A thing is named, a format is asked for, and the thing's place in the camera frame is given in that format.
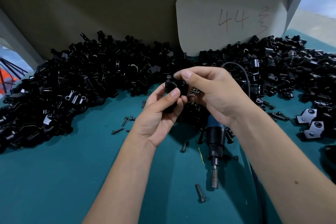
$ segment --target blue tool handle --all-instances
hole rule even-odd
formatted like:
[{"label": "blue tool handle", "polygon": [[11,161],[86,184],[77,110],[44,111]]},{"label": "blue tool handle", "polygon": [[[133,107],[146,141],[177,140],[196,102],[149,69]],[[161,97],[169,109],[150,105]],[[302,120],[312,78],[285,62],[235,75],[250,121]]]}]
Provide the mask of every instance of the blue tool handle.
[{"label": "blue tool handle", "polygon": [[208,128],[209,127],[221,127],[223,129],[226,129],[226,127],[219,123],[211,114],[208,117]]}]

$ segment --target teal table surface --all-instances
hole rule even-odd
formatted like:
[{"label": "teal table surface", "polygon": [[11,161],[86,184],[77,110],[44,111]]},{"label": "teal table surface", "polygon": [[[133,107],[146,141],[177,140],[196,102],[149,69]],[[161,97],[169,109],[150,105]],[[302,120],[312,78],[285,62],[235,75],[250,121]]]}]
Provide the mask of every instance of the teal table surface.
[{"label": "teal table surface", "polygon": [[[336,48],[295,30],[288,35],[300,34],[308,40],[307,47],[325,52]],[[298,91],[290,101],[277,96],[264,99],[289,117],[299,115],[311,103],[298,101]],[[146,96],[130,97],[119,90],[114,99],[103,106],[89,108],[72,122],[73,133],[53,137],[32,149],[6,150],[0,155],[0,223],[80,223],[97,196],[118,151],[131,129],[116,135],[111,131],[121,127],[125,116],[140,114]],[[293,119],[278,121],[280,127],[302,149],[312,162],[320,165],[319,149],[333,140],[302,142],[296,136],[301,126]],[[219,189],[209,184],[211,165],[205,144],[197,145],[199,134],[187,124],[176,124],[158,147],[150,170],[143,199],[139,223],[246,223],[259,222],[256,192],[248,160],[238,141],[226,145],[226,151],[239,156],[239,161],[222,162],[219,172]],[[180,153],[185,140],[190,145]],[[200,184],[207,198],[198,201],[195,184]],[[269,223],[281,223],[269,198]]]}]

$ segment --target black clamp held in hand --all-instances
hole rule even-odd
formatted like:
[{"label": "black clamp held in hand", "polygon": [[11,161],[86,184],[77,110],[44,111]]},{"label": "black clamp held in hand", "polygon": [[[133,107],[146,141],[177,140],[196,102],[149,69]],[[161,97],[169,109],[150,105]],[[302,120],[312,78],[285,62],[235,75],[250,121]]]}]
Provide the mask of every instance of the black clamp held in hand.
[{"label": "black clamp held in hand", "polygon": [[[186,96],[188,94],[188,84],[185,80],[175,80],[171,75],[167,75],[165,93],[170,93],[173,89],[179,88],[181,96]],[[170,107],[163,110],[164,113],[172,113],[173,109],[176,107],[177,103],[175,102]]]}]

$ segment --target white sign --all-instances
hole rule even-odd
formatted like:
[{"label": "white sign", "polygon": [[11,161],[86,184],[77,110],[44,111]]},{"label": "white sign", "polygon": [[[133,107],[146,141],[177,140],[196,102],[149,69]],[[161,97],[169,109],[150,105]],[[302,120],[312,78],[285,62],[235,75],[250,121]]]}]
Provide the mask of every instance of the white sign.
[{"label": "white sign", "polygon": [[287,0],[177,0],[178,37],[183,52],[221,50],[227,44],[280,36],[285,30]]}]

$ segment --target hand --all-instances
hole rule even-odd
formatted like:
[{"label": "hand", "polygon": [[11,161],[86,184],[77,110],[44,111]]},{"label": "hand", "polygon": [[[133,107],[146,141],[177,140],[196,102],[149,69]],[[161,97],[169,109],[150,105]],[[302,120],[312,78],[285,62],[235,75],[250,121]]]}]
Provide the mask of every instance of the hand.
[{"label": "hand", "polygon": [[[136,118],[130,132],[149,140],[155,147],[165,139],[181,114],[183,106],[188,102],[186,96],[180,97],[181,92],[178,88],[163,97],[164,94],[163,83],[148,97],[144,110]],[[175,102],[177,106],[172,113],[162,112]]]},{"label": "hand", "polygon": [[174,77],[202,91],[191,95],[190,101],[204,105],[218,122],[228,127],[256,106],[224,68],[192,67],[178,71]]}]

